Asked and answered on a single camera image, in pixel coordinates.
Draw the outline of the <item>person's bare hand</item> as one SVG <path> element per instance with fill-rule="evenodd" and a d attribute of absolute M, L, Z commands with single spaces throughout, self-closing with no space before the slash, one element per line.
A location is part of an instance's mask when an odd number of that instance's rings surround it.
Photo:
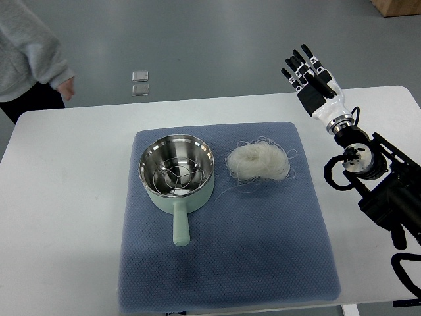
<path fill-rule="evenodd" d="M 70 101 L 75 95 L 74 77 L 67 79 L 65 82 L 57 86 L 57 91 L 61 94 L 65 101 Z"/>

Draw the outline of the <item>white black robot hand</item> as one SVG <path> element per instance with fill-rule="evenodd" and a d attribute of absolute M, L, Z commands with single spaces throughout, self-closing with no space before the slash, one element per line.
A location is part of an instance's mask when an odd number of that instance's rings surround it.
<path fill-rule="evenodd" d="M 345 95 L 334 76 L 305 44 L 301 49 L 293 50 L 285 60 L 289 68 L 281 69 L 281 73 L 297 92 L 304 110 L 332 135 L 354 125 L 355 118 L 346 108 Z"/>

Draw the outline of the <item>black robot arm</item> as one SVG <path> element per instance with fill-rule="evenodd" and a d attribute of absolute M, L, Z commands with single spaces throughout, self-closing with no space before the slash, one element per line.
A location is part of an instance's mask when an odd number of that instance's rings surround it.
<path fill-rule="evenodd" d="M 362 197 L 359 209 L 391 234 L 398 253 L 391 266 L 411 300 L 397 300 L 394 307 L 420 305 L 420 287 L 415 285 L 403 262 L 419 262 L 420 255 L 407 253 L 406 234 L 420 240 L 420 165 L 378 133 L 368 136 L 360 129 L 359 107 L 329 129 L 343 153 L 324 166 L 325 181 L 335 190 L 356 190 Z"/>

